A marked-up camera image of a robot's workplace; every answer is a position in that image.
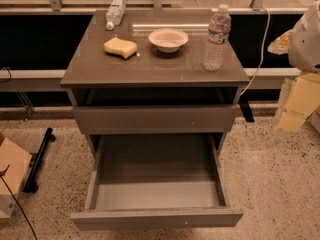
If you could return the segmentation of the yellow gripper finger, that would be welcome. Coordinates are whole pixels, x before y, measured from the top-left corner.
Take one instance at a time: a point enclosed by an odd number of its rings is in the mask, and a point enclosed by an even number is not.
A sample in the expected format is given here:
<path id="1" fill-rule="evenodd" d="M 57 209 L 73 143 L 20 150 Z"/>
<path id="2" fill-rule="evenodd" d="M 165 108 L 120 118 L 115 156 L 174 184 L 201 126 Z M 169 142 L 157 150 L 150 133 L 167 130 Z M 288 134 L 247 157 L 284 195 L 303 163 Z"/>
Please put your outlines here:
<path id="1" fill-rule="evenodd" d="M 269 46 L 267 51 L 276 54 L 283 55 L 288 53 L 288 47 L 290 44 L 292 30 L 288 30 L 279 37 L 277 37 Z"/>
<path id="2" fill-rule="evenodd" d="M 283 139 L 297 133 L 320 106 L 320 75 L 306 73 L 281 86 L 272 133 Z"/>

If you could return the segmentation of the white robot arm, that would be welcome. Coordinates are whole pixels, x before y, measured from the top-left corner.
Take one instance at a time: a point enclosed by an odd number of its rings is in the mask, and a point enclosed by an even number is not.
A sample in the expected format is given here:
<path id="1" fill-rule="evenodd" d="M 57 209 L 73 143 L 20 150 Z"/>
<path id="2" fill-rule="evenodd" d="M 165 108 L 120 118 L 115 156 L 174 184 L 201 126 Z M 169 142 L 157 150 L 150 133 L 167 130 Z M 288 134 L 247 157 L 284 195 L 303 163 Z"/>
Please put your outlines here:
<path id="1" fill-rule="evenodd" d="M 320 106 L 320 0 L 291 30 L 276 38 L 268 51 L 287 53 L 289 64 L 301 71 L 294 80 L 285 79 L 280 90 L 273 134 L 286 138 L 297 133 Z"/>

